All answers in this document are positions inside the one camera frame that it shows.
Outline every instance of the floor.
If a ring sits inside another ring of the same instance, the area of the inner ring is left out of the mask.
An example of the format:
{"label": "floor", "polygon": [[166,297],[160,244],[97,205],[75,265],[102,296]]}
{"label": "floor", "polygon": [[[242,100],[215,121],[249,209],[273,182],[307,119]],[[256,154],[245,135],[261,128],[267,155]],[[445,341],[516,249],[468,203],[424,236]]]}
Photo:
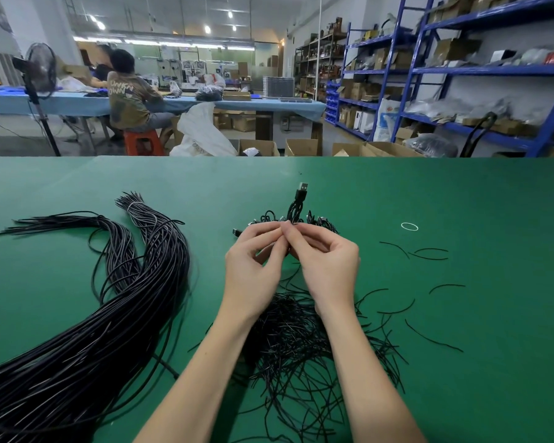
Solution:
{"label": "floor", "polygon": [[[62,156],[91,156],[94,155],[92,145],[87,134],[81,137],[80,142],[73,142],[75,134],[56,116],[49,117],[49,124],[55,136]],[[100,123],[90,121],[90,128],[95,142],[97,155],[124,155],[123,142],[104,140],[104,133]],[[254,132],[238,132],[236,130],[222,130],[229,139],[254,139]],[[331,149],[332,143],[355,143],[360,139],[324,122],[323,143],[325,149]],[[53,156],[51,146],[42,134],[39,124],[31,116],[0,115],[0,156]]]}

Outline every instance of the blue workbench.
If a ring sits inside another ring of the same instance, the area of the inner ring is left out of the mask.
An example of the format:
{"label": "blue workbench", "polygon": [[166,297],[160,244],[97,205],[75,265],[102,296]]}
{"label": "blue workbench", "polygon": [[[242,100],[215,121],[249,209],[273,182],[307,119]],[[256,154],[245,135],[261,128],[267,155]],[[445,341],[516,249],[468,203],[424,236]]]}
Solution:
{"label": "blue workbench", "polygon": [[[109,99],[85,97],[85,93],[59,92],[52,97],[41,101],[41,107],[46,114],[64,116],[93,117],[108,115]],[[194,97],[165,98],[165,110],[180,113],[189,110],[200,101]],[[218,109],[226,110],[254,110],[254,111],[287,111],[293,112],[312,121],[320,121],[325,104],[312,101],[311,103],[282,103],[274,99],[253,99],[251,101],[218,101]],[[28,115],[31,113],[29,98],[22,93],[0,94],[0,114]]]}

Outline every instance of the ceiling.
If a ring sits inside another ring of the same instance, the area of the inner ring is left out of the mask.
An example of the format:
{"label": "ceiling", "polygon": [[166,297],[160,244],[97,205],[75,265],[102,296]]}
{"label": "ceiling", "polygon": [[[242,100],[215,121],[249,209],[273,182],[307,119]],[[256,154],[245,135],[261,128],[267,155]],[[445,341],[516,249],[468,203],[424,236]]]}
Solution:
{"label": "ceiling", "polygon": [[108,30],[206,35],[208,25],[209,37],[250,38],[252,29],[255,40],[275,42],[286,36],[287,25],[306,0],[64,1],[70,16],[86,20],[85,14],[94,15]]}

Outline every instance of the stool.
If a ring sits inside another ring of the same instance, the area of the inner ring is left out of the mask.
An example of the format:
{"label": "stool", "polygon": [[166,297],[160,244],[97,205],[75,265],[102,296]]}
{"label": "stool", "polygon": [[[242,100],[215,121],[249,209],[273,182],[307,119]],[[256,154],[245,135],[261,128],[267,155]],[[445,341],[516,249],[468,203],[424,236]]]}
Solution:
{"label": "stool", "polygon": [[[164,157],[164,147],[158,138],[158,133],[156,129],[150,130],[148,132],[128,132],[124,131],[125,137],[125,153],[127,155],[148,155],[148,156],[161,156]],[[147,140],[150,142],[150,147],[152,151],[147,154],[138,153],[138,141]]]}

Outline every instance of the cable tangle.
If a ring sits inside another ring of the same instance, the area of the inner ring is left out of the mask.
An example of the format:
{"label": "cable tangle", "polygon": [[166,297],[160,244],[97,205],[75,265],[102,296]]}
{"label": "cable tangle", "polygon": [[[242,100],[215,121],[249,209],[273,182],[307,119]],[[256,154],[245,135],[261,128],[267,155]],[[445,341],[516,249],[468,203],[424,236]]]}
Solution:
{"label": "cable tangle", "polygon": [[[177,227],[183,223],[148,207],[139,194],[125,194],[116,203],[140,230],[141,256],[127,228],[90,211],[22,219],[0,232],[94,228],[89,247],[100,254],[91,277],[100,307],[0,365],[0,443],[89,442],[105,418],[122,415],[140,401],[163,363],[172,321],[186,298],[190,257]],[[102,251],[91,243],[99,231],[109,233]],[[102,259],[107,277],[98,288],[95,277]],[[147,367],[152,357],[154,363]]]}

